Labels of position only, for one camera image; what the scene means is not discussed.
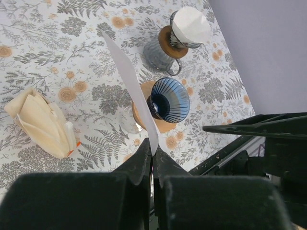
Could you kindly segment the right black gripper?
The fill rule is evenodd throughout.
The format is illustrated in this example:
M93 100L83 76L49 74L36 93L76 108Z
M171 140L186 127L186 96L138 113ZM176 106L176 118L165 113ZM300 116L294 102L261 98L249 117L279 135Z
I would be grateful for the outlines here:
M282 195L292 222L299 227L307 225L306 112L255 115L229 125L202 129L257 136L248 150L248 175L269 179Z

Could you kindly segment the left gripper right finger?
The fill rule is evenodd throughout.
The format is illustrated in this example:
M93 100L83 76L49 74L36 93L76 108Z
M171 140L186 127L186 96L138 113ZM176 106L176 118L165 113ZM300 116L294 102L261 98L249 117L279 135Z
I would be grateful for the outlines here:
M162 230L291 230L277 189L250 176L193 176L158 149L154 211Z

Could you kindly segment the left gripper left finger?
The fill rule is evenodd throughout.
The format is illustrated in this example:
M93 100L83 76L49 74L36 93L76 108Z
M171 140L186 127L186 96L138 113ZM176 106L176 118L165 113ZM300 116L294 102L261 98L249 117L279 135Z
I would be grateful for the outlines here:
M0 206L3 230L146 230L151 147L145 139L112 172L20 176Z

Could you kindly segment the small glass with coffee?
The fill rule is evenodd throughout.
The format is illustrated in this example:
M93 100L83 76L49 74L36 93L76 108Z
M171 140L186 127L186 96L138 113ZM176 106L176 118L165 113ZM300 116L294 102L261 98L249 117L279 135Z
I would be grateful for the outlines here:
M121 127L128 133L138 134L143 131L143 128L134 119L131 105L119 113L119 122Z

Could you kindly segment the blue glass dripper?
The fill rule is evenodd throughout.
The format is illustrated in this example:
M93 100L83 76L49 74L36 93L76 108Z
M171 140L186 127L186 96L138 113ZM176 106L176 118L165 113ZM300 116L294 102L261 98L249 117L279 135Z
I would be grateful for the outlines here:
M161 78L154 83L147 105L153 118L176 124L189 114L189 94L182 83L173 78Z

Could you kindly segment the coffee filter paper pack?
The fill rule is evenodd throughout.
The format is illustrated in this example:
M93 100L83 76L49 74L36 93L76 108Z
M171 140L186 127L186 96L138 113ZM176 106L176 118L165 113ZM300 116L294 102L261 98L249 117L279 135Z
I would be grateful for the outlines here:
M33 88L13 98L4 110L34 143L55 158L68 157L81 144L73 123L66 120L58 105Z

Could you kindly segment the white paper coffee filter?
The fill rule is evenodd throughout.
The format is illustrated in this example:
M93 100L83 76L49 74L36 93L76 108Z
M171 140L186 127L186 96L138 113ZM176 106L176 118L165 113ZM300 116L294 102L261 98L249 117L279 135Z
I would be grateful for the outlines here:
M185 6L172 14L170 24L174 38L172 43L178 47L198 48L209 42L211 26L199 10Z

